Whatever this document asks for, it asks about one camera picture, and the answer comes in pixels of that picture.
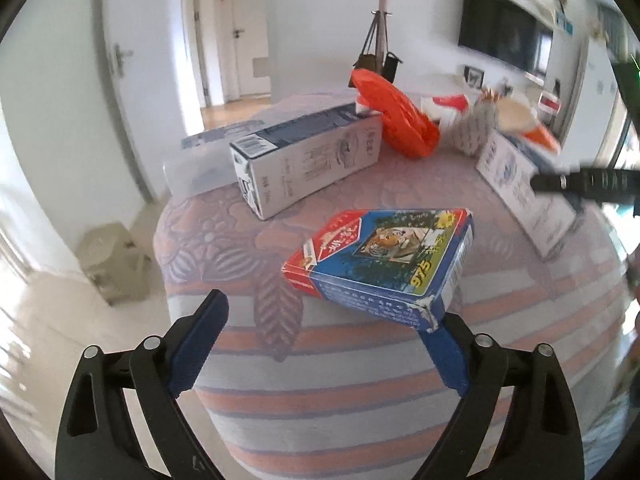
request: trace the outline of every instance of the blue gripper pad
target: blue gripper pad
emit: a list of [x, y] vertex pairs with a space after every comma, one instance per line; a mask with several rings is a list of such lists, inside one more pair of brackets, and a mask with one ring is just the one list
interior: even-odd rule
[[171, 357], [171, 377], [167, 389], [174, 399], [177, 399], [180, 393], [193, 388], [211, 348], [226, 325], [229, 302], [222, 292], [213, 290], [191, 317], [196, 317], [195, 321], [180, 318], [172, 327], [178, 328], [182, 320], [193, 323]]
[[466, 357], [456, 340], [443, 326], [430, 334], [424, 331], [418, 331], [418, 334], [444, 385], [464, 397], [469, 390], [470, 381]]

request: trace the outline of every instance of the tiger image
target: tiger image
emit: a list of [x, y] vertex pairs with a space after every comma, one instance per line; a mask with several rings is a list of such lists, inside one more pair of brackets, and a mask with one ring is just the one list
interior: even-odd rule
[[358, 252], [377, 260], [410, 263], [429, 231], [422, 227], [378, 228]]

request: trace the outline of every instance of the tiled floor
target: tiled floor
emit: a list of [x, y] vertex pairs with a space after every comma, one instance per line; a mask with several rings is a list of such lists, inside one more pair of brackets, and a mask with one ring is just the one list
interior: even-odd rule
[[244, 96], [222, 106], [203, 108], [202, 121], [205, 130], [212, 130], [231, 123], [239, 123], [271, 105], [269, 96]]
[[[224, 126], [246, 120], [269, 102], [265, 97], [242, 100], [203, 110], [203, 117], [207, 128]], [[152, 245], [165, 204], [163, 200], [146, 206], [130, 229], [134, 241], [152, 257], [147, 270], [150, 294], [143, 301], [109, 306], [88, 281], [40, 272], [25, 282], [0, 260], [0, 407], [50, 476], [60, 416], [83, 349], [97, 344], [105, 352], [126, 350], [169, 328], [166, 293]], [[148, 464], [167, 474], [137, 397], [126, 392], [126, 398]], [[183, 393], [178, 404], [226, 478], [254, 479], [231, 458], [195, 393]]]

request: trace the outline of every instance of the television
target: television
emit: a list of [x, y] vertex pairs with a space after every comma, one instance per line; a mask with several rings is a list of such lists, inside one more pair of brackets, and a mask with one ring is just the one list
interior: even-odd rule
[[494, 57], [542, 84], [554, 32], [510, 0], [465, 0], [459, 46]]

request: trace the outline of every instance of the picture frame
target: picture frame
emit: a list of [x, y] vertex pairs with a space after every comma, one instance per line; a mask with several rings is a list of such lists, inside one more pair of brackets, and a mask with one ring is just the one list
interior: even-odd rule
[[465, 65], [465, 81], [470, 88], [482, 90], [482, 83], [484, 82], [484, 70]]
[[561, 30], [564, 30], [569, 36], [574, 34], [574, 24], [566, 18], [566, 15], [563, 12], [560, 12], [559, 10], [556, 11], [556, 25]]

